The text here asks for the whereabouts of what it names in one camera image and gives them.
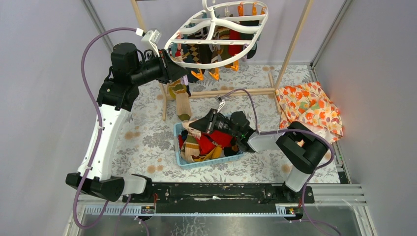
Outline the striped beige brown sock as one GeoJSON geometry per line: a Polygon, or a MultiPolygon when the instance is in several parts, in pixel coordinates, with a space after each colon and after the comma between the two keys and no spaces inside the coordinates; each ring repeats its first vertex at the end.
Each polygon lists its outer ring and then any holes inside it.
{"type": "Polygon", "coordinates": [[[168,92],[176,101],[177,116],[181,121],[190,120],[192,116],[187,86],[180,80],[168,84],[168,92]]]}

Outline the white round clip hanger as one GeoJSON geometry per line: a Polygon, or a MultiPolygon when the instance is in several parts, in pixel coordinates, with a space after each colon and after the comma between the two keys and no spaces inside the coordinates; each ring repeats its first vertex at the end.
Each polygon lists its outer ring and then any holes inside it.
{"type": "Polygon", "coordinates": [[[258,0],[238,0],[208,6],[202,1],[203,9],[190,17],[167,41],[165,50],[172,46],[197,44],[220,49],[222,46],[241,46],[239,53],[230,58],[217,59],[209,63],[178,62],[186,68],[212,69],[222,67],[245,58],[255,43],[258,42],[262,30],[268,20],[269,10],[265,3],[258,0]],[[242,25],[244,21],[257,21],[258,26],[242,25]],[[189,34],[200,34],[203,39],[187,39],[189,34]],[[253,35],[253,39],[244,39],[245,34],[253,35]]]}

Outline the red santa sock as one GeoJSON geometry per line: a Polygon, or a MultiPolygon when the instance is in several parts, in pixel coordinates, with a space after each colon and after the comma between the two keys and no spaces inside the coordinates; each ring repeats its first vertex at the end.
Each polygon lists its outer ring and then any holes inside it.
{"type": "Polygon", "coordinates": [[[201,138],[201,135],[202,135],[201,131],[199,131],[199,130],[197,130],[197,129],[195,129],[195,128],[192,128],[192,127],[190,126],[190,124],[191,124],[191,123],[193,123],[193,121],[186,120],[186,121],[183,121],[183,122],[182,122],[182,126],[183,126],[183,128],[184,128],[186,131],[188,131],[188,133],[189,133],[190,135],[192,135],[195,139],[200,139],[200,138],[201,138]]]}

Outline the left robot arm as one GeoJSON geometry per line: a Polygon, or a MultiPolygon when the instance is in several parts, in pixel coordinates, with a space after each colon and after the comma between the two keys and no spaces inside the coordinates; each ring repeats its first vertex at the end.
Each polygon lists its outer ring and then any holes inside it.
{"type": "Polygon", "coordinates": [[[113,47],[112,65],[92,99],[97,117],[84,160],[65,183],[76,189],[76,197],[90,195],[115,202],[123,195],[134,194],[140,202],[152,197],[151,179],[143,175],[115,176],[112,161],[121,129],[139,96],[139,86],[152,81],[169,84],[185,76],[188,71],[176,64],[170,53],[159,49],[147,59],[145,53],[132,43],[113,47]]]}

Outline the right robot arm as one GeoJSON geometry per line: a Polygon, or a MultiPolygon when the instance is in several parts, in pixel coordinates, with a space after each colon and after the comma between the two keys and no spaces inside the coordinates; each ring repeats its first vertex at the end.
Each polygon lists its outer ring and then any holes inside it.
{"type": "Polygon", "coordinates": [[[192,121],[189,127],[204,134],[220,131],[231,135],[244,152],[282,151],[293,165],[282,189],[284,200],[290,203],[301,197],[301,189],[312,178],[325,154],[334,153],[328,141],[298,121],[292,122],[287,129],[259,132],[250,126],[242,111],[226,117],[211,109],[205,117],[192,121]]]}

